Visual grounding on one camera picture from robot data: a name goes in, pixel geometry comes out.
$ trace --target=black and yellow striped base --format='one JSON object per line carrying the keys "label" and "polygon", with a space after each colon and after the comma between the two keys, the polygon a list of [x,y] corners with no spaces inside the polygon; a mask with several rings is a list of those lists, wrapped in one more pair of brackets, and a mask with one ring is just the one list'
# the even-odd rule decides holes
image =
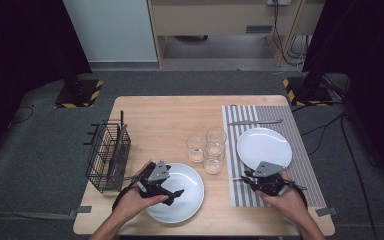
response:
{"label": "black and yellow striped base", "polygon": [[295,85],[290,80],[284,79],[283,86],[292,106],[330,106],[333,104],[326,89],[319,90],[311,96],[297,96],[297,91],[302,86],[303,80],[299,78],[291,78],[291,80],[295,81]]}
{"label": "black and yellow striped base", "polygon": [[101,91],[103,81],[81,80],[82,91],[80,95],[71,94],[65,87],[55,101],[55,108],[91,107]]}

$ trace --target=clear glass cup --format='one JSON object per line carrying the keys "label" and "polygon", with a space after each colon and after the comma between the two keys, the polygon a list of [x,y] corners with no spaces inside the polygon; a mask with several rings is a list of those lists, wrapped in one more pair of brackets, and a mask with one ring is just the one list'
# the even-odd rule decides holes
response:
{"label": "clear glass cup", "polygon": [[212,128],[207,131],[206,151],[212,155],[219,155],[224,152],[227,135],[223,128]]}
{"label": "clear glass cup", "polygon": [[209,174],[218,174],[223,168],[224,150],[218,155],[211,154],[208,149],[204,151],[204,169]]}
{"label": "clear glass cup", "polygon": [[189,160],[191,160],[192,162],[204,161],[204,149],[206,147],[206,143],[207,140],[204,136],[190,136],[188,140],[186,140]]}

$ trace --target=gray carpet floor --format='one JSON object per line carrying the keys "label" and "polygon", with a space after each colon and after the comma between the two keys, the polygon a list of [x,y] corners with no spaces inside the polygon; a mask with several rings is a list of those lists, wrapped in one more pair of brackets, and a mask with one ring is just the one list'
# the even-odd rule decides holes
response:
{"label": "gray carpet floor", "polygon": [[[93,107],[56,109],[54,101],[63,86],[57,81],[35,89],[22,100],[12,127],[0,142],[0,212],[67,216],[80,205],[87,179],[87,135],[92,123],[108,118],[114,100],[129,95],[284,95],[282,80],[298,73],[258,71],[111,71],[96,72],[104,81]],[[306,107],[293,114],[301,133],[329,123],[344,106]],[[341,119],[323,134],[319,129],[303,136],[336,232],[328,239],[384,239],[384,168],[373,167],[352,122],[343,127],[357,169],[341,130]],[[357,171],[361,174],[363,188]],[[0,239],[86,239],[77,236],[74,221],[0,218]],[[126,237],[124,239],[145,239]],[[232,236],[229,239],[244,239]],[[271,239],[264,236],[249,239]]]}

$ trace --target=power strip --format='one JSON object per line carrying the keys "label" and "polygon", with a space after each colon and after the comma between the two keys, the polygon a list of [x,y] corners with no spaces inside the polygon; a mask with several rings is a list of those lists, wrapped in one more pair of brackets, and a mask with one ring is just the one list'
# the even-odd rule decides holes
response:
{"label": "power strip", "polygon": [[275,2],[277,2],[277,5],[279,6],[288,6],[291,5],[292,0],[267,0],[268,6],[274,6]]}

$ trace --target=plate rim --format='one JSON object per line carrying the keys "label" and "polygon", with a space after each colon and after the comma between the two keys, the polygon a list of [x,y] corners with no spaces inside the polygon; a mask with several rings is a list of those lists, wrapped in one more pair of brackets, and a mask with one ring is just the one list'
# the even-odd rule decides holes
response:
{"label": "plate rim", "polygon": [[293,152],[292,152],[292,146],[291,146],[291,144],[289,143],[289,141],[285,138],[285,136],[283,136],[283,135],[282,135],[281,133],[279,133],[278,131],[275,131],[275,130],[270,129],[270,128],[264,128],[264,127],[257,127],[257,128],[250,128],[250,129],[247,129],[247,130],[245,130],[245,131],[239,136],[238,141],[237,141],[237,143],[236,143],[236,152],[238,153],[239,159],[242,161],[243,164],[245,164],[245,165],[248,166],[249,168],[255,170],[254,168],[252,168],[251,166],[249,166],[249,165],[242,159],[242,157],[241,157],[240,154],[239,154],[239,152],[240,152],[240,150],[239,150],[239,142],[240,142],[242,136],[244,136],[244,134],[245,134],[246,132],[251,131],[251,130],[264,130],[264,131],[269,130],[269,131],[271,131],[271,132],[275,132],[275,133],[279,134],[280,136],[282,136],[282,138],[285,139],[285,142],[288,144],[289,149],[291,150],[291,159],[289,159],[289,161],[288,161],[288,165],[287,165],[287,166],[284,166],[284,167],[286,168],[286,167],[288,167],[288,166],[291,164],[291,162],[292,162],[292,158],[293,158]]}
{"label": "plate rim", "polygon": [[146,208],[146,212],[148,213],[148,215],[150,217],[152,217],[153,219],[155,219],[155,220],[157,220],[157,221],[159,221],[161,223],[167,223],[167,224],[181,223],[181,222],[184,222],[184,221],[190,219],[191,217],[193,217],[198,212],[198,210],[201,208],[202,203],[204,202],[205,185],[204,185],[204,181],[202,180],[201,175],[193,167],[191,167],[191,166],[189,166],[187,164],[184,164],[184,163],[167,163],[167,165],[169,165],[169,166],[177,165],[177,166],[187,167],[187,168],[191,169],[193,172],[196,173],[196,175],[199,177],[200,183],[202,183],[202,197],[199,199],[200,203],[199,203],[198,207],[195,209],[195,211],[193,211],[193,213],[190,216],[188,216],[187,218],[185,218],[183,220],[178,220],[178,221],[162,221],[161,219],[157,219],[156,217],[152,216],[151,213],[149,212],[150,207]]}

